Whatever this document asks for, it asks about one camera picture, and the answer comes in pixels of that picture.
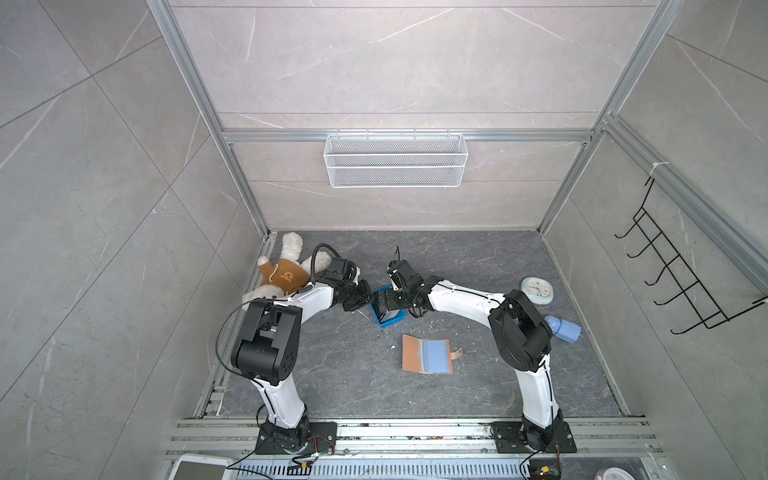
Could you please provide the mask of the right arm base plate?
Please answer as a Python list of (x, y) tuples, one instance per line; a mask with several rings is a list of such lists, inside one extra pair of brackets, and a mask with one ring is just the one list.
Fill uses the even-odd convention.
[(490, 433), (500, 454), (577, 452), (570, 426), (562, 419), (547, 428), (527, 421), (496, 421), (491, 423)]

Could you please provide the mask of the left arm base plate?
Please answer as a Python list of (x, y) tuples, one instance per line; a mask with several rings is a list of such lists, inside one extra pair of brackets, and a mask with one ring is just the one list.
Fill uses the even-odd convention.
[(263, 424), (257, 437), (255, 453), (305, 455), (333, 448), (338, 424), (335, 422), (314, 422), (303, 419), (292, 429), (278, 427), (270, 421)]

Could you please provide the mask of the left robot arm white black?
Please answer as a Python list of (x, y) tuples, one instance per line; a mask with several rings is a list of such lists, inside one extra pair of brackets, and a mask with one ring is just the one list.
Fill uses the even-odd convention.
[(282, 299), (258, 298), (231, 311), (245, 311), (231, 347), (230, 359), (217, 354), (227, 371), (249, 380), (258, 390), (267, 411), (267, 434), (296, 449), (309, 436), (307, 407), (297, 392), (295, 367), (302, 324), (335, 305), (356, 311), (371, 303), (367, 281), (360, 270), (326, 243), (310, 257), (309, 284)]

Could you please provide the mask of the tan leather card holder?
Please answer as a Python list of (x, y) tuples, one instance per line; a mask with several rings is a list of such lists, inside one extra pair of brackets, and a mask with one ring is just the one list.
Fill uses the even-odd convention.
[(402, 369), (419, 374), (451, 374), (453, 362), (463, 350), (452, 350), (448, 340), (422, 340), (410, 335), (402, 337)]

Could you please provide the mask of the blue card box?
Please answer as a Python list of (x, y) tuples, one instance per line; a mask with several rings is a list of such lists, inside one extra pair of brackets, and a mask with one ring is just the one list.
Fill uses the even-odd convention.
[(371, 309), (378, 326), (385, 328), (406, 318), (401, 298), (391, 286), (382, 287), (371, 293)]

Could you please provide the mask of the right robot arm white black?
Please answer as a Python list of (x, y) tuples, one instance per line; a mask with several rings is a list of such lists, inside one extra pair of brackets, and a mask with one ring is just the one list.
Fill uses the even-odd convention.
[(492, 332), (500, 357), (517, 377), (523, 400), (520, 436), (532, 451), (552, 444), (563, 420), (550, 374), (553, 332), (520, 290), (488, 293), (457, 285), (438, 276), (422, 277), (405, 260), (389, 263), (392, 288), (379, 295), (380, 314), (407, 310), (419, 318), (437, 311), (475, 321)]

